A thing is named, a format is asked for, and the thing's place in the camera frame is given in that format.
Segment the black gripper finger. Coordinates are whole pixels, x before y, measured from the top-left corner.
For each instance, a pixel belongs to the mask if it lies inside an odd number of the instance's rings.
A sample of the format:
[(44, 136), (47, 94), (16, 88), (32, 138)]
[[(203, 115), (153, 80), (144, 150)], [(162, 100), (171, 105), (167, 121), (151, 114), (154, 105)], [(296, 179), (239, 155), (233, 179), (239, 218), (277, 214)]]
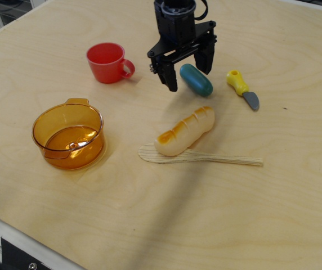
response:
[(163, 63), (158, 67), (160, 81), (168, 87), (171, 92), (177, 91), (176, 72), (173, 63)]
[(212, 70), (214, 47), (214, 42), (196, 44), (197, 51), (194, 53), (196, 67), (206, 75)]

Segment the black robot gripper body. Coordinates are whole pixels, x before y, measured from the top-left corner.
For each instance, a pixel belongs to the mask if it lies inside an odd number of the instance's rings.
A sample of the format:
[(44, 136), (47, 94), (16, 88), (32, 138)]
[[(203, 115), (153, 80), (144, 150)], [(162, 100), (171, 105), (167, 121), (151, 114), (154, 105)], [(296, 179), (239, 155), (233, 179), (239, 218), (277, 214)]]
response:
[(157, 74), (160, 64), (175, 64), (194, 55), (197, 43), (216, 43), (216, 22), (201, 22), (208, 14), (207, 1), (203, 4), (203, 14), (196, 17), (195, 1), (154, 1), (160, 39), (147, 53), (151, 59), (151, 72)]

